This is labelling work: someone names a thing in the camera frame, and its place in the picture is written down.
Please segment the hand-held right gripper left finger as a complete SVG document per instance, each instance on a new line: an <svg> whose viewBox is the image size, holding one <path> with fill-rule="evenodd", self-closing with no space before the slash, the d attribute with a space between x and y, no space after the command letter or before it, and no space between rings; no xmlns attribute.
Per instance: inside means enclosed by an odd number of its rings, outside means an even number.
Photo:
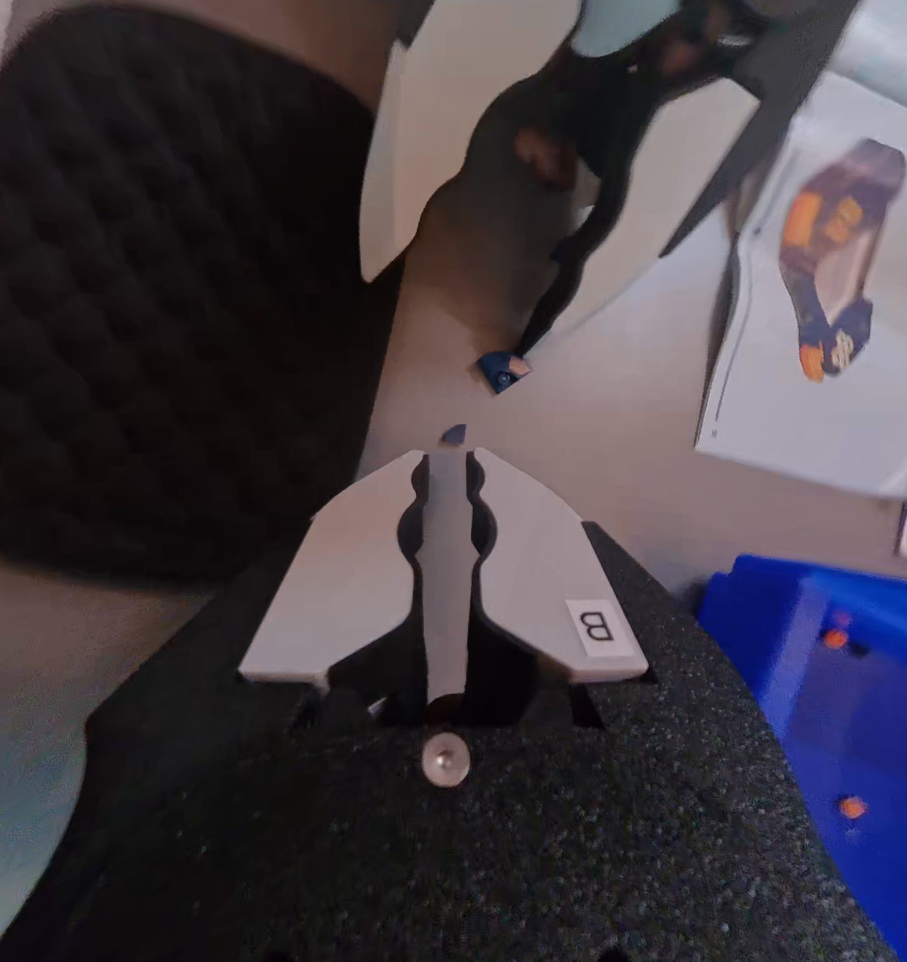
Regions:
<svg viewBox="0 0 907 962"><path fill-rule="evenodd" d="M327 690L337 668L422 612L429 474L414 449L315 514L240 662L245 680Z"/></svg>

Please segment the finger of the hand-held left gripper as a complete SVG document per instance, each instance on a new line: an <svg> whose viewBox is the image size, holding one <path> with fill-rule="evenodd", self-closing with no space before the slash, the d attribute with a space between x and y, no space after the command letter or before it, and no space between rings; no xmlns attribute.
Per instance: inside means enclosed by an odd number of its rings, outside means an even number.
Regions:
<svg viewBox="0 0 907 962"><path fill-rule="evenodd" d="M410 245L486 110L547 63L579 13L577 1L439 1L410 41L393 43L360 203L366 282Z"/></svg>
<svg viewBox="0 0 907 962"><path fill-rule="evenodd" d="M617 224L586 258L577 289L550 330L538 342L524 333L517 354L573 328L652 266L759 104L736 82L721 79L657 111L636 153Z"/></svg>

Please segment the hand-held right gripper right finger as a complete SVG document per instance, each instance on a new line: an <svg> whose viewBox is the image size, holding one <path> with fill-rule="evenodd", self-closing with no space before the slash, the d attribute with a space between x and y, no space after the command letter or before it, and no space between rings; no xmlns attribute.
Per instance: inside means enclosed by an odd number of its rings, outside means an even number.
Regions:
<svg viewBox="0 0 907 962"><path fill-rule="evenodd" d="M638 679L646 658L580 515L492 451L468 457L482 620L575 684Z"/></svg>

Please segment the dark blue quarter-round brick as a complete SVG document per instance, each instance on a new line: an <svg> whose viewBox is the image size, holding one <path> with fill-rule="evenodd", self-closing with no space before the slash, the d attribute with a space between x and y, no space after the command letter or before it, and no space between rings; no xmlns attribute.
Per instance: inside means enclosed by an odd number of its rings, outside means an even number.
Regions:
<svg viewBox="0 0 907 962"><path fill-rule="evenodd" d="M510 351L487 352L478 358L476 366L495 394L507 391L532 372L532 366L525 358Z"/></svg>

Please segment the blue plastic bin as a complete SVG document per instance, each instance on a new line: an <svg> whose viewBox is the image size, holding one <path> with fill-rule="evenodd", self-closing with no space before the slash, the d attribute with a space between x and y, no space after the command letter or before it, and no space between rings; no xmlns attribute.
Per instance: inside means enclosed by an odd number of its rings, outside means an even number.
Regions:
<svg viewBox="0 0 907 962"><path fill-rule="evenodd" d="M907 581L739 556L708 583L700 625L773 728L822 842L907 960ZM845 628L850 649L821 643ZM850 822L838 798L869 812Z"/></svg>

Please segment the person's left hand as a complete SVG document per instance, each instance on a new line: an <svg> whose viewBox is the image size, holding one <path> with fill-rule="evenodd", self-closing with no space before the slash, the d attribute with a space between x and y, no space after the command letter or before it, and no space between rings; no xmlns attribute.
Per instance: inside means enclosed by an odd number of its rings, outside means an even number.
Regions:
<svg viewBox="0 0 907 962"><path fill-rule="evenodd" d="M513 142L519 162L545 188L568 191L575 186L578 155L575 148L544 130L521 127Z"/></svg>

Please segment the open instruction booklet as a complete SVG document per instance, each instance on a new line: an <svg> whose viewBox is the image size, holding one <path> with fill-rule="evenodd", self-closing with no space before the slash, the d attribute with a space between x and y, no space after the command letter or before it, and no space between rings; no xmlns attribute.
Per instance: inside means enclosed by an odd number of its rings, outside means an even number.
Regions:
<svg viewBox="0 0 907 962"><path fill-rule="evenodd" d="M827 72L735 254L699 452L907 501L907 107Z"/></svg>

